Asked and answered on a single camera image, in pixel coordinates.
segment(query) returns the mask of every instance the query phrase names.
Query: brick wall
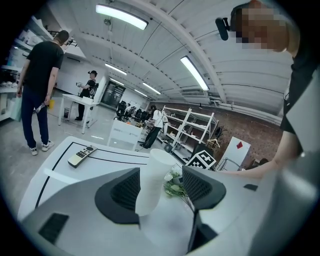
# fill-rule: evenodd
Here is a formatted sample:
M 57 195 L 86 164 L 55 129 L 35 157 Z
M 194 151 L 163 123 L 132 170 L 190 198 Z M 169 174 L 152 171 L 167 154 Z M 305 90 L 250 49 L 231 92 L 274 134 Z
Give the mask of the brick wall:
M 214 112 L 215 118 L 219 120 L 218 126 L 224 126 L 224 129 L 227 129 L 227 131 L 223 132 L 223 136 L 218 140 L 220 148 L 216 147 L 213 149 L 214 158 L 219 161 L 226 151 L 231 138 L 236 137 L 251 144 L 248 154 L 242 163 L 242 166 L 245 168 L 248 167 L 254 159 L 261 160 L 262 158 L 266 158 L 270 161 L 274 157 L 282 137 L 282 131 L 278 126 L 255 117 L 233 111 L 205 107 L 200 109 L 196 106 L 173 103 L 150 103 L 149 106 L 151 105 L 156 105 L 158 109 L 162 109 L 164 105 L 168 108 L 181 110 L 188 110 L 191 108 L 194 112 L 206 115 L 211 115 L 211 113 Z M 178 115 L 177 118 L 184 119 L 184 117 Z M 193 129 L 193 131 L 193 134 L 201 137 L 201 131 L 198 131 L 199 134 L 197 134 L 195 129 Z M 188 137 L 186 143 L 194 146 L 196 141 Z

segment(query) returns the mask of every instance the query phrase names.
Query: black curved part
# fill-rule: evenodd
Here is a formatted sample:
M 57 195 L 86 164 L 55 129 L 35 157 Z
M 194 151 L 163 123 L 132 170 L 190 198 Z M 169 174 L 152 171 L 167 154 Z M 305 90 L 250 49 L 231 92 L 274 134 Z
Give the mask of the black curved part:
M 220 34 L 221 39 L 223 41 L 227 41 L 229 38 L 229 35 L 227 32 L 227 27 L 226 27 L 224 20 L 222 18 L 217 18 L 215 20 L 215 24 L 219 30 L 219 34 Z
M 199 212 L 194 215 L 193 228 L 188 244 L 188 253 L 205 245 L 214 239 L 218 234 L 212 230 L 207 224 L 203 224 Z
M 98 210 L 114 223 L 139 225 L 139 216 L 135 213 L 139 191 L 140 168 L 134 168 L 102 185 L 94 202 Z
M 225 185 L 188 166 L 182 167 L 182 177 L 183 187 L 197 210 L 212 209 L 226 195 Z

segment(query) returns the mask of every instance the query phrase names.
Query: ceiling beam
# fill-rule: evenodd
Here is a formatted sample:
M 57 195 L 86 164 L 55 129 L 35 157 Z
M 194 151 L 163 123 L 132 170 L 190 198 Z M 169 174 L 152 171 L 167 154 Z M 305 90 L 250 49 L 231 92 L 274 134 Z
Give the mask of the ceiling beam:
M 69 2 L 64 0 L 48 1 L 47 6 L 61 29 L 69 32 L 70 37 L 73 37 L 77 44 L 81 46 L 80 50 L 83 52 L 87 61 L 92 64 L 93 59 L 87 44 L 82 42 L 79 43 L 79 41 L 77 41 L 76 34 L 78 34 L 80 30 L 73 12 L 73 8 L 70 6 Z
M 213 81 L 214 85 L 217 86 L 217 91 L 223 103 L 227 102 L 226 94 L 221 85 L 220 79 L 212 66 L 209 58 L 206 53 L 201 49 L 200 45 L 197 41 L 181 26 L 181 24 L 177 23 L 177 21 L 172 18 L 170 15 L 158 9 L 156 6 L 149 2 L 145 2 L 143 0 L 118 0 L 120 2 L 129 4 L 135 8 L 138 8 L 148 14 L 151 17 L 161 21 L 167 28 L 170 28 L 179 38 L 181 38 L 189 47 L 191 52 L 195 55 L 195 57 L 199 60 L 199 62 L 203 65 L 204 69 L 208 73 L 211 81 Z
M 162 73 L 159 69 L 157 69 L 155 66 L 151 65 L 149 62 L 145 61 L 143 58 L 134 54 L 132 51 L 129 51 L 129 50 L 113 43 L 113 42 L 107 41 L 105 39 L 102 39 L 100 37 L 93 36 L 90 34 L 79 33 L 79 34 L 77 34 L 77 36 L 84 39 L 85 41 L 93 42 L 93 43 L 102 45 L 104 47 L 111 48 L 113 51 L 116 51 L 122 55 L 125 55 L 127 58 L 139 63 L 141 66 L 145 67 L 148 71 L 151 71 L 152 73 L 157 74 L 159 77 L 162 77 L 163 81 L 165 81 L 167 84 L 171 85 L 173 88 L 179 87 L 174 81 L 172 81 L 168 76 L 166 76 L 164 73 Z

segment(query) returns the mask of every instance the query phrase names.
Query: doorway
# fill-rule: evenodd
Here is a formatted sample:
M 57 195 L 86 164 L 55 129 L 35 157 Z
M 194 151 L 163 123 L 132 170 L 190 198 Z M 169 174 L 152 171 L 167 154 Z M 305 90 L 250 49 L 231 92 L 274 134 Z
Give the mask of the doorway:
M 122 87 L 110 81 L 104 91 L 101 102 L 116 108 L 125 90 L 125 87 Z

